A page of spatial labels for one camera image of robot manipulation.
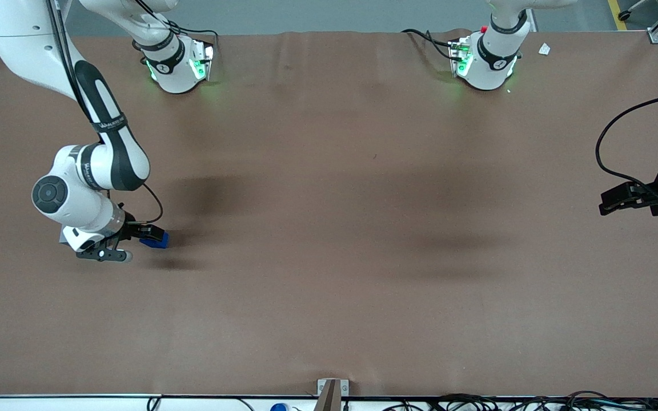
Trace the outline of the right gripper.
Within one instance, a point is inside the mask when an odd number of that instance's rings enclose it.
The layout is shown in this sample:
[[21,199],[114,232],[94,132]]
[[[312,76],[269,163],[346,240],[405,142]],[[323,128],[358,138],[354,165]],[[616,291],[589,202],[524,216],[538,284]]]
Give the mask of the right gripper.
[[135,221],[128,212],[106,213],[81,227],[61,226],[59,242],[75,252],[84,252],[103,241],[115,239],[125,229],[125,240],[163,240],[165,232],[154,225],[126,225]]

